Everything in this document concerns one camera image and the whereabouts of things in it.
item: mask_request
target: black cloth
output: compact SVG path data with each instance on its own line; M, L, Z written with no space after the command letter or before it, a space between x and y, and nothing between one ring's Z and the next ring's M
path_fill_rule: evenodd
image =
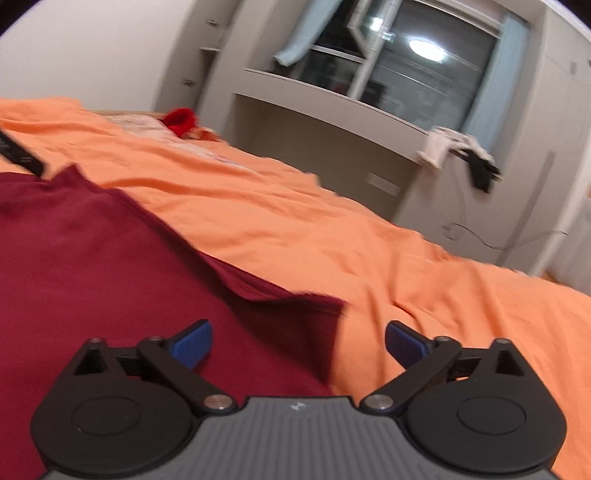
M488 193L492 181L501 175L501 171L488 160L479 157L473 150L460 150L458 156L468 163L472 186Z

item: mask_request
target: black strap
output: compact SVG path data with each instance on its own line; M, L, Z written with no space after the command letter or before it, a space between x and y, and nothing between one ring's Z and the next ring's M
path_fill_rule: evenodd
M35 158L33 154L22 148L2 130L0 130L0 155L11 163L26 168L38 177L41 177L43 170L45 170L45 164L41 160Z

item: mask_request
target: dark red cloth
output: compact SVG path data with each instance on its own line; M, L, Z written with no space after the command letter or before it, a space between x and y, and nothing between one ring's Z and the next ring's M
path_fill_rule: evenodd
M193 249L120 190L74 166L0 174L0 478L43 471L34 409L89 337L112 346L207 318L203 376L234 395L330 395L337 299L292 294Z

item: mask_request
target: windowsill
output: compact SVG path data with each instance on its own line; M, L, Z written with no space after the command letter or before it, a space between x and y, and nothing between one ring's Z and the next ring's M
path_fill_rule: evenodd
M244 69L235 93L293 110L347 130L417 162L427 132L338 93L254 69Z

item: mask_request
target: ribbed gray surface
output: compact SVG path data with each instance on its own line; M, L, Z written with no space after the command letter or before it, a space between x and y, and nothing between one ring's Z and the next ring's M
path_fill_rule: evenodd
M45 480L71 477L52 472ZM347 398L252 398L206 419L175 459L134 480L459 480L420 455L395 421ZM549 472L524 480L555 479Z

